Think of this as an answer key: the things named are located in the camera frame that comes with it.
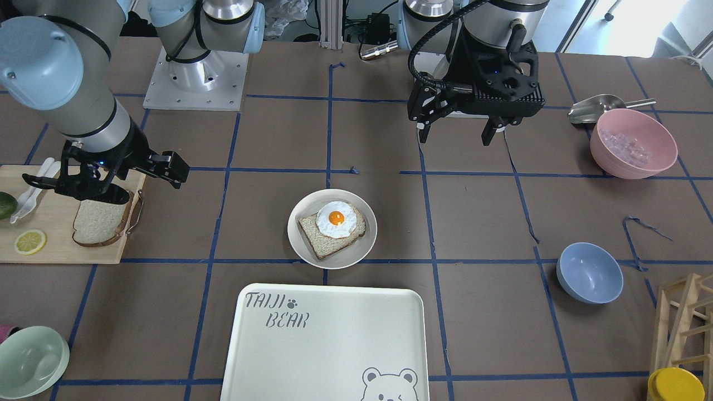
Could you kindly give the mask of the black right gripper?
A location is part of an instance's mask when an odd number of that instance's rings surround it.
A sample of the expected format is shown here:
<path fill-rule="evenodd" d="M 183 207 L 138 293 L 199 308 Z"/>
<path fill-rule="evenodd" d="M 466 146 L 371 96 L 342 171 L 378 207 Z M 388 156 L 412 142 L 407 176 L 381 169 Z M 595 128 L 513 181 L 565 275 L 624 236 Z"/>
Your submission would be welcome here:
<path fill-rule="evenodd" d="M 120 144 L 99 153 L 91 153 L 67 141 L 57 178 L 23 174 L 22 179 L 34 188 L 55 190 L 57 194 L 79 201 L 125 205 L 131 200 L 131 194 L 115 184 L 114 179 L 124 180 L 131 170 L 168 181 L 175 189 L 180 188 L 189 175 L 188 163 L 177 152 L 153 151 L 142 130 L 132 127 Z"/>

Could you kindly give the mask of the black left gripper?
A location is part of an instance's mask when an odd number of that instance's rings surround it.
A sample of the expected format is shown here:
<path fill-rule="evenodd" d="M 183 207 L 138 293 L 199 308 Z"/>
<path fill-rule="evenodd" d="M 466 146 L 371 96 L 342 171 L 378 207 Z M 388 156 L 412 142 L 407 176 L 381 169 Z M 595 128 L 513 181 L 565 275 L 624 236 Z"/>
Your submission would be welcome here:
<path fill-rule="evenodd" d="M 427 142 L 432 122 L 452 113 L 485 116 L 484 146 L 504 134 L 509 122 L 535 116 L 546 104 L 540 86 L 538 51 L 532 40 L 509 34 L 506 47 L 479 43 L 461 34 L 448 47 L 443 76 L 417 65 L 418 51 L 408 54 L 413 89 L 407 102 L 410 121 L 418 122 L 418 142 Z"/>

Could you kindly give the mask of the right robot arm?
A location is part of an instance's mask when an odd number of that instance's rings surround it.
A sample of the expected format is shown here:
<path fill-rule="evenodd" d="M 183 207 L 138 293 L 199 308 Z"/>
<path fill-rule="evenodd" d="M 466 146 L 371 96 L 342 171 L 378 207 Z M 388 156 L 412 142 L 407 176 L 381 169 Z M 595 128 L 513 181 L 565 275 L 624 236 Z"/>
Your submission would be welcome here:
<path fill-rule="evenodd" d="M 3 1 L 2 86 L 65 138 L 58 178 L 23 175 L 28 185 L 80 201 L 125 204 L 113 180 L 130 170 L 178 189 L 189 165 L 174 151 L 157 153 L 105 83 L 105 71 L 129 1 Z M 184 93 L 228 84 L 219 52 L 262 47 L 265 7 L 258 1 L 150 1 L 150 24 L 165 51 L 169 76 Z"/>

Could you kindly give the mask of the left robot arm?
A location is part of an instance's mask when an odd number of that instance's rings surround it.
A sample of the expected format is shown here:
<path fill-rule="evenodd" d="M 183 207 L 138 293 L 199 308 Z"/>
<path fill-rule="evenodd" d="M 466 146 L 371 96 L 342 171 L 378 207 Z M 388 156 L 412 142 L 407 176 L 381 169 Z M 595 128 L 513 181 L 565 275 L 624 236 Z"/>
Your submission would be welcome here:
<path fill-rule="evenodd" d="M 408 119 L 424 144 L 454 113 L 483 116 L 483 145 L 535 116 L 545 97 L 533 33 L 546 1 L 400 1 L 397 45 L 408 51 Z"/>

